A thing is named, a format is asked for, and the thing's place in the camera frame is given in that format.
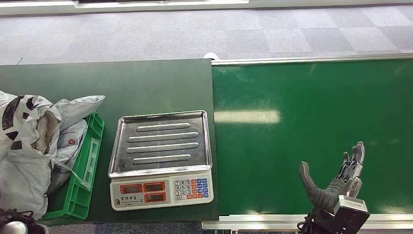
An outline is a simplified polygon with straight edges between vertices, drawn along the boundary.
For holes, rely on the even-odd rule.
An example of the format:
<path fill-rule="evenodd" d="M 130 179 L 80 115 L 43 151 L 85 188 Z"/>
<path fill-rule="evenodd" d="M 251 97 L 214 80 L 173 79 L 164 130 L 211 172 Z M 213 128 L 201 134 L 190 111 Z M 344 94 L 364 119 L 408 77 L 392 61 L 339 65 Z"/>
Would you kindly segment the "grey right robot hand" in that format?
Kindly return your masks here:
<path fill-rule="evenodd" d="M 334 213 L 334 207 L 340 195 L 356 197 L 362 186 L 360 178 L 365 157 L 365 147 L 362 141 L 352 147 L 352 154 L 343 153 L 343 161 L 338 174 L 331 180 L 327 188 L 319 188 L 313 181 L 309 165 L 302 161 L 299 167 L 301 182 L 305 188 L 309 201 L 314 207 Z"/>

